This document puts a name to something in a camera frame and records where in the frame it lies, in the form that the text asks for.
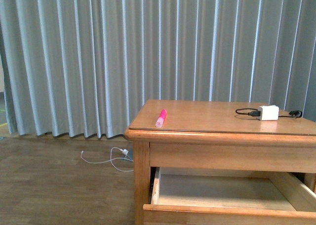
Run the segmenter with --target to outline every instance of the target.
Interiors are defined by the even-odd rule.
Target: table top
[[[316,123],[304,118],[280,117],[274,121],[260,121],[256,117],[235,113],[236,109],[257,109],[259,106],[267,105],[265,103],[149,100],[129,129],[316,136]],[[158,128],[155,123],[162,109],[167,110],[167,116],[163,126]]]

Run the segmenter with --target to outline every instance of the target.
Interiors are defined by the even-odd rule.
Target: table apron
[[[150,143],[150,166],[316,173],[316,149]]]

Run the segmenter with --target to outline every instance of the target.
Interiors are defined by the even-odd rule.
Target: floor
[[[133,173],[110,163],[128,141],[7,137],[0,140],[0,225],[132,225]],[[120,151],[114,157],[120,157]],[[133,163],[116,160],[119,169]]]

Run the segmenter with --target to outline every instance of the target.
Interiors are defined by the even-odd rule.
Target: drawer
[[[157,168],[145,225],[316,225],[316,195],[292,174]]]

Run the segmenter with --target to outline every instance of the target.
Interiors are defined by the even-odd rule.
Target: power adapter
[[[258,111],[261,112],[260,116],[257,116],[258,120],[277,120],[279,108],[276,105],[260,106]]]

